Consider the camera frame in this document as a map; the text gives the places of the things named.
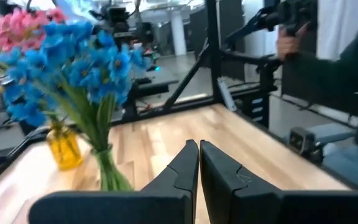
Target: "wooden table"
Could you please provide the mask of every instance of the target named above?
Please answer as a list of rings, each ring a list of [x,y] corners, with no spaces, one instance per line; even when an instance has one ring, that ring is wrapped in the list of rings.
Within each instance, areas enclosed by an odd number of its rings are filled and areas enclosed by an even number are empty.
[[[161,116],[112,128],[114,159],[140,190],[156,177],[187,139],[211,141],[246,168],[281,189],[347,187],[297,156],[269,135],[221,105]],[[98,167],[89,147],[79,141],[84,163],[59,172],[45,143],[34,144],[0,176],[0,223],[25,224],[31,204],[58,190],[98,188]],[[199,181],[197,223],[209,223]]]

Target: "person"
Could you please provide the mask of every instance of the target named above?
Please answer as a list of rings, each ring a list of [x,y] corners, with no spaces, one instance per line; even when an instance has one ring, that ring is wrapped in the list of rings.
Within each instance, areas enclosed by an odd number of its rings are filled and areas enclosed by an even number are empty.
[[[280,60],[295,74],[319,85],[325,94],[346,99],[358,92],[358,33],[338,60],[323,60],[299,51],[299,43],[306,27],[307,25],[303,26],[295,37],[287,35],[285,29],[280,28],[276,44]],[[358,185],[358,127],[355,143],[344,149],[337,148],[328,154],[324,158],[323,166]]]

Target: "hand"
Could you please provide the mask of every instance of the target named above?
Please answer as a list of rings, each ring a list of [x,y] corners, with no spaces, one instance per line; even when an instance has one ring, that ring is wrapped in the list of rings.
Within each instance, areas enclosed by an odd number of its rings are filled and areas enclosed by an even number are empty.
[[[276,41],[276,48],[278,57],[281,61],[285,60],[288,54],[294,54],[299,51],[299,43],[307,30],[307,24],[298,30],[295,37],[289,36],[283,26],[278,30],[278,39]]]

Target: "white pillar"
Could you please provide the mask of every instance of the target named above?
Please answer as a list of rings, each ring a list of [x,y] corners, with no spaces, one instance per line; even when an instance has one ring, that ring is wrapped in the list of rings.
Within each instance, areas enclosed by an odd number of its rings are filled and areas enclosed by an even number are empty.
[[[185,31],[183,28],[183,20],[180,14],[180,11],[171,12],[171,29],[172,29],[172,39],[173,39],[173,48],[175,49],[175,55],[185,55],[186,50],[186,39]]]

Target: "glass vase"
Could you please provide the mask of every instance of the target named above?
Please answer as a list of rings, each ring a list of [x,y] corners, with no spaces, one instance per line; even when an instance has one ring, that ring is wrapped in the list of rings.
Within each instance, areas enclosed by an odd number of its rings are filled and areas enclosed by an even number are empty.
[[[76,134],[69,128],[51,125],[47,142],[60,170],[70,170],[82,163],[83,158],[76,141]]]
[[[112,146],[109,145],[106,150],[92,150],[99,168],[101,176],[100,190],[133,190],[131,184],[126,177],[117,169],[111,154]]]

